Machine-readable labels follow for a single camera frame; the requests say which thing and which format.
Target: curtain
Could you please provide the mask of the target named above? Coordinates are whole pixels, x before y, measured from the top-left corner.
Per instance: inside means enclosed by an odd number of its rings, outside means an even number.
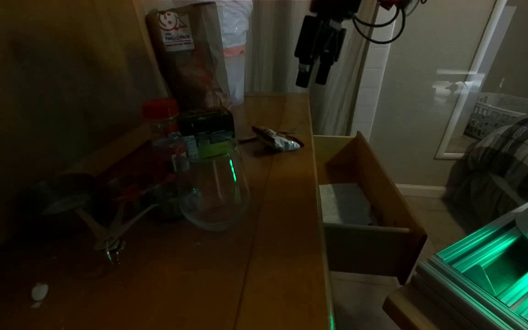
[[[370,22],[375,7],[375,0],[361,0],[357,16]],[[309,88],[295,86],[298,60],[293,51],[307,9],[309,0],[254,0],[247,40],[245,91],[307,93],[315,133],[348,133],[368,44],[355,33],[351,22],[342,22],[346,38],[328,82],[324,86],[311,82]]]

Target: open drawer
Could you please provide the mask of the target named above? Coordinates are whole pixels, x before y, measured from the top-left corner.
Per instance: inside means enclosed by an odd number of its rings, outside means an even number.
[[[373,218],[372,225],[324,223],[329,269],[392,275],[405,282],[427,234],[364,137],[315,135],[315,161],[317,185],[357,183]]]

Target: bed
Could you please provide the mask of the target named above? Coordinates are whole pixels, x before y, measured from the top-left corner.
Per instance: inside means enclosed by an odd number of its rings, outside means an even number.
[[[528,201],[528,115],[471,144],[452,166],[445,199],[478,221]]]

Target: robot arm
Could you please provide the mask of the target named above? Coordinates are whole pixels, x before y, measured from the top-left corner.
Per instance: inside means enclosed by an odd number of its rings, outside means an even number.
[[[408,0],[377,0],[381,7],[392,5],[405,7]],[[306,88],[315,60],[318,58],[318,69],[315,75],[317,84],[324,84],[331,64],[339,58],[339,51],[344,40],[342,20],[351,18],[359,9],[361,0],[311,0],[309,11],[315,12],[304,16],[300,34],[295,49],[298,56],[296,86]]]

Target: wooden desk surface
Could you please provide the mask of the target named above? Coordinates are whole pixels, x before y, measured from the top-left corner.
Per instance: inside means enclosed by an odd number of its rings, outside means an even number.
[[[306,146],[241,146],[252,199],[234,227],[139,221],[117,267],[102,264],[89,232],[10,245],[0,254],[0,328],[328,328],[307,99],[249,97],[245,108],[240,121],[293,132]],[[34,282],[49,284],[40,306]]]

